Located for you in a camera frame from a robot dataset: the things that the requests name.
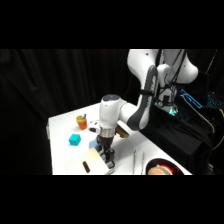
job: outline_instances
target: black curtain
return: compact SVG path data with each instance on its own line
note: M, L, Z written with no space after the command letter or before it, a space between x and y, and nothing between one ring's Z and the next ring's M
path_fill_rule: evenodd
M209 90L224 95L224 49L188 49L190 61L209 74Z
M205 71L213 51L209 51L205 62L203 50L208 49L189 50L189 55ZM46 136L49 117L99 103L106 94L123 97L128 88L125 100L136 104L140 83L128 69L128 52L129 49L0 50L0 126L4 143L0 172L52 173Z

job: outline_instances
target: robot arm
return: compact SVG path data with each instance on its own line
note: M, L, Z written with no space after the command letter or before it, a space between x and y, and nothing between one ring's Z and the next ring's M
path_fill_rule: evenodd
M174 112L176 84L189 84L198 76L198 69L191 64L186 49L164 49L165 64L158 67L160 93L157 106L170 113Z
M111 145L119 120L134 131L139 131L148 124L150 107L157 85L158 72L155 61L158 51L155 49L133 49L129 52L129 69L141 83L137 106L127 103L117 95L107 95L101 101L100 133L97 141L100 149L106 155L106 163L112 162L114 159L114 151L111 149Z
M170 112L174 107L175 83L191 83L198 75L198 69L190 63L185 49L163 50L166 64L156 68L158 52L159 49L131 49L129 52L128 67L141 83L137 106L117 95L107 95L101 101L98 144L104 150L106 163L114 159L111 145L119 120L134 131L145 128L158 83L160 93L157 96L157 106Z

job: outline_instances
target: white table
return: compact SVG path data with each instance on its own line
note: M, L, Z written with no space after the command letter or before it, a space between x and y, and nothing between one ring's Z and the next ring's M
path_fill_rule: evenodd
M100 104L95 104L49 118L53 175L67 175L65 164L89 150L89 142L96 139L97 135L88 130L81 131L76 123L76 117L87 114L89 125L90 121L99 120L99 107ZM119 122L119 125L130 134L130 137L128 139L121 139L116 135L114 138L112 148L115 150L114 162L116 168L113 175L133 175L134 149L137 150L135 175L141 174L143 152L145 152L145 167L149 161L161 158L174 163L185 175L191 175L185 168L145 138L140 132L132 131L122 122ZM72 134L80 134L81 136L82 141L77 147L71 146L68 141Z

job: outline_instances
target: wooden block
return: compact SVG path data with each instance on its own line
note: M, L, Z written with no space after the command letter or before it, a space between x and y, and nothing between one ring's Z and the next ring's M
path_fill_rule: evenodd
M109 168L92 148L65 164L68 175L108 175Z

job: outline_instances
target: teal block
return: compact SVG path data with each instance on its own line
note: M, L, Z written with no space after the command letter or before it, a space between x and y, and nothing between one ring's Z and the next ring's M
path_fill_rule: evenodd
M78 146L79 143L81 142L80 135L72 135L69 139L69 142L71 145Z

